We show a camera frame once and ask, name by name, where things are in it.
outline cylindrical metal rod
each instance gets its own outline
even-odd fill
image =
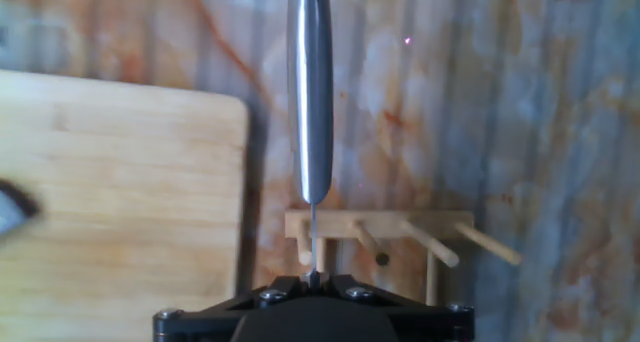
[[[289,124],[300,196],[318,204],[331,186],[333,56],[329,0],[289,0]]]

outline stone surface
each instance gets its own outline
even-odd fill
[[[475,251],[480,341],[640,339],[639,0],[332,0],[335,172],[323,208],[465,208],[522,251]],[[0,0],[0,66],[197,88],[251,105],[254,283],[300,273],[286,0]],[[250,163],[259,169],[260,163]],[[424,298],[424,251],[340,272]]]

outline wooden peg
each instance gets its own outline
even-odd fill
[[[311,264],[313,255],[311,254],[311,240],[309,238],[309,223],[300,222],[298,225],[298,234],[296,236],[298,242],[298,261],[300,264],[308,266]]]
[[[327,239],[318,238],[316,243],[316,268],[318,272],[327,272]]]
[[[408,237],[414,238],[420,242],[426,249],[433,252],[442,262],[449,267],[455,267],[460,263],[458,255],[443,245],[440,241],[433,238],[427,232],[419,229],[408,221],[402,221],[400,228],[406,233]]]
[[[438,303],[438,261],[433,252],[427,252],[427,306]]]
[[[522,256],[513,249],[487,236],[475,228],[469,227],[462,223],[456,223],[456,230],[463,236],[480,245],[480,247],[492,252],[496,256],[516,266],[522,262]]]
[[[378,266],[386,266],[389,264],[389,255],[384,253],[378,242],[371,236],[362,223],[355,221],[351,223],[351,228],[356,234],[356,238],[371,253]]]

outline screw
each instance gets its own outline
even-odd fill
[[[160,319],[171,319],[179,316],[182,312],[184,311],[177,308],[165,308],[156,313],[156,316],[158,316],[158,318]]]
[[[347,290],[347,294],[351,298],[367,298],[371,297],[373,293],[364,287],[351,287]]]
[[[458,305],[458,304],[450,304],[448,307],[453,312],[463,312],[463,311],[468,311],[469,310],[469,307],[463,306],[463,305]]]
[[[285,298],[286,296],[286,293],[276,289],[270,289],[260,292],[260,298],[267,301],[278,301]]]

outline wooden cutting board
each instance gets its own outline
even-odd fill
[[[0,236],[0,341],[149,341],[232,297],[247,127],[227,96],[0,71],[0,178],[44,209]]]

